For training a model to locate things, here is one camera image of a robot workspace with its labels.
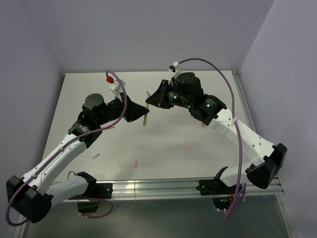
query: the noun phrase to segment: gray wall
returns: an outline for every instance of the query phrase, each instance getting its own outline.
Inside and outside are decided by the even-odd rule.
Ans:
[[[40,161],[61,73],[18,0],[0,1],[0,32],[0,236],[9,237],[5,183]],[[15,221],[15,212],[11,218]]]
[[[20,1],[65,72],[166,70],[188,57],[239,69],[273,2]]]
[[[241,68],[260,134],[288,147],[279,175],[301,237],[316,237],[317,1],[275,0]]]

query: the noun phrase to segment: white table surface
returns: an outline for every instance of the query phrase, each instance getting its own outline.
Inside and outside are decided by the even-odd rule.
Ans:
[[[229,90],[217,72],[194,73],[200,78],[205,93],[217,96],[231,108]],[[236,116],[247,123],[232,73],[223,73],[234,91]],[[146,90],[153,93],[162,79],[170,79],[169,72],[121,72],[117,75],[126,82],[131,100],[144,106]],[[66,74],[44,157],[67,134],[89,94],[102,94],[106,103],[114,99],[108,86],[105,73]],[[203,128],[188,110],[179,107],[164,110],[151,105],[149,109],[146,127],[142,126],[143,117],[131,123],[122,120],[115,128],[104,131],[55,181],[66,180],[69,171],[85,171],[97,180],[213,177],[222,167],[238,164],[238,148],[217,131]]]

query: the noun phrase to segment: metal frame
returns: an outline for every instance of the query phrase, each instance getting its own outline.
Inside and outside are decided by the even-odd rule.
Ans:
[[[97,183],[112,183],[112,201],[122,200],[158,200],[158,199],[182,199],[202,198],[196,190],[201,179],[212,178],[175,178],[175,179],[150,179],[127,181],[97,181]],[[246,196],[283,194],[278,178],[275,178],[267,189],[260,189],[253,184],[248,184]],[[82,200],[67,200],[65,202],[77,202]]]
[[[232,75],[238,89],[239,96],[243,103],[243,110],[247,115],[247,124],[252,130],[255,130],[248,104],[246,102],[240,79],[237,71],[233,71]],[[199,185],[199,180],[211,178],[175,178],[175,179],[150,179],[150,180],[126,180],[126,181],[97,181],[97,183],[112,183],[112,197],[113,201],[122,200],[157,200],[157,199],[182,199],[182,198],[204,198],[211,196],[201,196],[200,192],[196,190]],[[253,184],[247,184],[246,196],[259,195],[276,195],[279,208],[281,211],[284,224],[288,236],[290,238],[297,238],[297,232],[292,221],[290,212],[285,202],[284,192],[280,184],[279,178],[276,176],[267,189],[260,189]],[[224,195],[214,195],[212,197],[223,197]],[[83,200],[67,200],[64,202],[78,202]],[[18,221],[21,222],[25,218],[20,215]],[[23,238],[23,234],[27,231],[29,223],[26,223],[14,230],[14,238]]]
[[[250,114],[250,110],[249,110],[249,107],[247,104],[247,100],[246,100],[245,95],[244,95],[243,90],[242,90],[242,85],[241,85],[240,78],[239,78],[239,71],[238,70],[232,71],[232,75],[233,75],[233,78],[235,79],[235,83],[236,83],[236,86],[238,88],[239,96],[241,97],[241,99],[243,101],[242,106],[243,106],[243,110],[245,111],[245,114],[247,115],[247,119],[250,122],[249,126],[251,127],[251,129],[253,131],[256,131],[254,123],[253,123],[252,118],[251,118],[251,114]],[[288,209],[288,206],[286,204],[283,189],[282,189],[282,192],[283,192],[282,194],[276,194],[276,199],[277,199],[279,209],[280,209],[280,212],[281,212],[281,215],[282,215],[285,227],[286,227],[288,237],[289,238],[298,238],[299,236],[298,236],[298,233],[296,231],[296,228],[295,228],[295,225],[294,225],[294,222],[292,219],[292,215],[291,215],[291,213]]]

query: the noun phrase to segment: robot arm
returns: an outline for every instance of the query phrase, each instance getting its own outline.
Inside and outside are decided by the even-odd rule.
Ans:
[[[249,161],[242,166],[241,183],[251,182],[259,188],[267,188],[283,165],[286,147],[274,145],[252,131],[247,125],[232,117],[232,112],[217,97],[204,94],[199,78],[192,72],[183,72],[177,62],[169,67],[170,81],[162,80],[158,90],[146,103],[155,107],[170,109],[180,106],[188,109],[191,116],[205,125],[219,131],[238,145],[236,121],[242,137],[243,151]],[[209,190],[211,194],[228,194],[237,181],[238,167],[225,167],[219,171],[209,188],[198,187],[200,191]]]
[[[53,206],[68,198],[76,195],[89,197],[95,194],[96,179],[85,172],[78,173],[68,181],[51,184],[73,159],[91,146],[101,135],[102,131],[84,136],[66,147],[64,147],[65,144],[79,135],[101,129],[100,126],[102,124],[120,117],[124,108],[122,91],[120,91],[120,87],[117,84],[112,84],[110,89],[116,95],[114,100],[106,104],[102,95],[89,95],[82,107],[83,111],[78,116],[78,120],[68,130],[68,134],[57,147],[21,178],[12,176],[7,181],[6,189],[9,201],[15,192],[21,186],[24,186],[16,196],[12,207],[32,223],[40,221]],[[127,96],[127,110],[123,117],[127,122],[135,121],[148,112],[148,109],[133,103]],[[41,172],[38,172],[38,169],[56,153],[58,155]],[[33,178],[33,180],[28,183],[27,181],[30,178]]]

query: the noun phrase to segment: purple wire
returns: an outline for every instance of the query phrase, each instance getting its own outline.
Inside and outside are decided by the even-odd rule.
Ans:
[[[90,134],[93,134],[93,133],[96,133],[96,132],[100,132],[100,131],[103,131],[103,130],[106,130],[106,129],[109,129],[110,127],[116,125],[123,117],[124,117],[124,114],[127,110],[127,105],[128,105],[128,98],[127,98],[127,94],[126,94],[126,91],[125,91],[125,88],[124,88],[124,85],[122,83],[122,81],[119,79],[119,77],[112,71],[107,71],[106,72],[106,76],[109,77],[109,73],[112,74],[116,80],[118,81],[118,83],[120,84],[121,88],[122,88],[122,91],[123,91],[123,95],[124,95],[124,108],[123,108],[123,111],[120,115],[120,117],[112,124],[108,125],[108,126],[105,126],[105,127],[102,127],[100,129],[97,129],[97,130],[92,130],[90,132],[87,132],[87,133],[84,133],[82,135],[79,135],[79,136],[76,136],[74,137],[73,139],[71,139],[70,141],[68,141],[67,143],[65,143],[63,145],[63,149],[65,150],[67,148],[67,146],[69,146],[71,143],[73,143],[74,141],[82,138],[82,137],[85,137],[87,135],[90,135]],[[41,171],[43,171],[43,169],[45,169],[47,167],[47,165],[49,165],[62,151],[61,150],[57,150],[37,171],[35,171],[35,175],[39,175],[39,173]],[[34,179],[34,177],[30,177],[24,184],[22,184],[22,186],[14,193],[14,195],[11,197],[10,201],[8,202],[8,206],[6,207],[6,211],[5,211],[5,220],[6,222],[10,225],[10,226],[13,226],[13,227],[18,227],[18,226],[21,226],[23,225],[24,223],[26,223],[28,220],[24,220],[23,222],[20,222],[20,223],[13,223],[11,220],[10,220],[10,209],[11,209],[11,206],[13,205],[16,197],[18,196],[18,194],[21,192],[21,190],[23,188],[25,188],[26,185],[28,185],[32,180]]]
[[[106,215],[109,215],[112,212],[112,210],[113,210],[113,203],[108,201],[108,200],[106,200],[106,199],[102,199],[102,198],[86,198],[86,197],[83,197],[83,198],[91,200],[91,201],[107,202],[111,206],[109,211],[107,211],[106,213],[104,213],[104,214],[102,214],[100,216],[88,216],[88,215],[82,213],[81,215],[84,216],[84,217],[87,217],[87,218],[101,218],[101,217],[105,217]]]
[[[188,58],[188,59],[184,59],[184,60],[181,60],[179,61],[179,64],[181,63],[184,63],[184,62],[187,62],[187,61],[192,61],[192,60],[198,60],[198,61],[203,61],[209,65],[211,65],[220,75],[221,77],[224,79],[224,81],[226,82],[228,88],[229,88],[229,91],[230,91],[230,94],[231,94],[231,99],[232,99],[232,108],[231,108],[231,111],[232,111],[232,118],[235,118],[235,111],[234,111],[234,94],[233,94],[233,90],[229,84],[229,81],[227,80],[227,78],[224,76],[224,74],[220,71],[220,69],[218,69],[213,63],[209,62],[208,60],[205,60],[205,59],[202,59],[202,58]],[[239,130],[239,127],[238,127],[238,123],[237,121],[234,122],[234,126],[237,130],[237,135],[238,135],[238,142],[239,142],[239,166],[238,166],[238,176],[237,176],[237,184],[236,184],[236,189],[235,189],[235,192],[234,192],[234,199],[233,199],[233,202],[232,204],[230,205],[228,211],[226,212],[226,215],[225,215],[225,219],[228,220],[229,217],[231,216],[232,214],[232,211],[233,209],[235,208],[235,206],[238,204],[238,201],[239,201],[239,197],[241,194],[245,194],[245,189],[246,189],[246,184],[244,184],[242,190],[239,192],[239,187],[240,187],[240,180],[241,180],[241,171],[242,171],[242,138],[241,138],[241,133],[240,133],[240,130]]]

